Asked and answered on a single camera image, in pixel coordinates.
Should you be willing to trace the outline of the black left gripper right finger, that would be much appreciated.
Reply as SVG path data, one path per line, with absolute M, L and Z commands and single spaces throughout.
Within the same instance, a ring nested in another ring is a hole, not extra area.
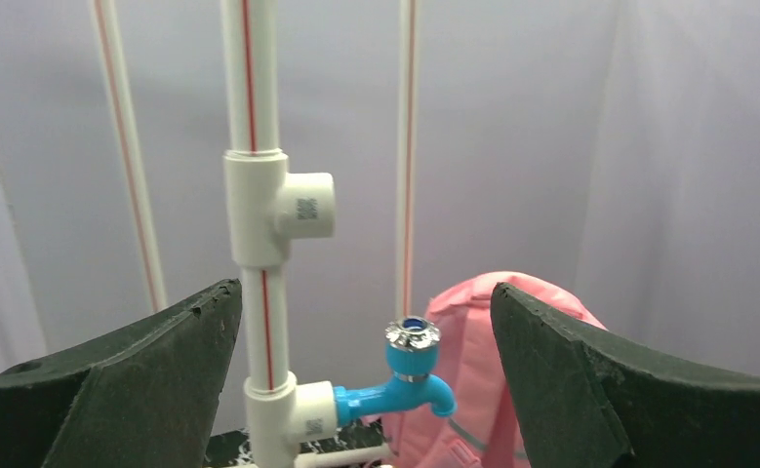
M 760 467 L 760 376 L 681 359 L 500 283 L 491 318 L 534 467 Z

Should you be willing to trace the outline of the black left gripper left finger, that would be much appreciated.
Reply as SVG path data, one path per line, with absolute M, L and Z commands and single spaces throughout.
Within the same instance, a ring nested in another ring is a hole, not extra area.
M 225 279 L 0 372 L 0 467 L 198 467 L 242 318 Z

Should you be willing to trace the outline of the pink student backpack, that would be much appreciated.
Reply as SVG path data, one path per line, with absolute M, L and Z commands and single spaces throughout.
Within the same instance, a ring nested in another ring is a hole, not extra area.
M 432 298 L 425 315 L 441 332 L 433 373 L 454 392 L 457 409 L 443 418 L 429 405 L 361 418 L 381 421 L 394 467 L 526 467 L 529 464 L 490 316 L 498 283 L 508 283 L 592 326 L 599 321 L 570 292 L 518 272 L 491 272 Z

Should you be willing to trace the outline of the blue plastic tap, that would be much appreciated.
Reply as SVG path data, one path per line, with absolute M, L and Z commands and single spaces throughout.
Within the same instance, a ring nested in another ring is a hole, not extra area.
M 439 359 L 441 332 L 420 316 L 391 322 L 384 331 L 385 360 L 392 376 L 385 383 L 361 388 L 334 388 L 338 425 L 377 414 L 405 412 L 429 405 L 447 418 L 457 402 L 451 387 L 433 373 Z

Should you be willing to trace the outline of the white PVC pipe frame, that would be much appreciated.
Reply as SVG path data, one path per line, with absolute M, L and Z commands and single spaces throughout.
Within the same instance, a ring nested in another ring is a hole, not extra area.
M 327 173 L 293 174 L 279 145 L 276 5 L 221 3 L 230 147 L 223 156 L 232 257 L 240 269 L 249 374 L 244 383 L 256 467 L 341 467 L 389 454 L 387 445 L 304 453 L 338 425 L 328 381 L 298 384 L 289 365 L 283 268 L 296 239 L 335 230 L 335 186 Z

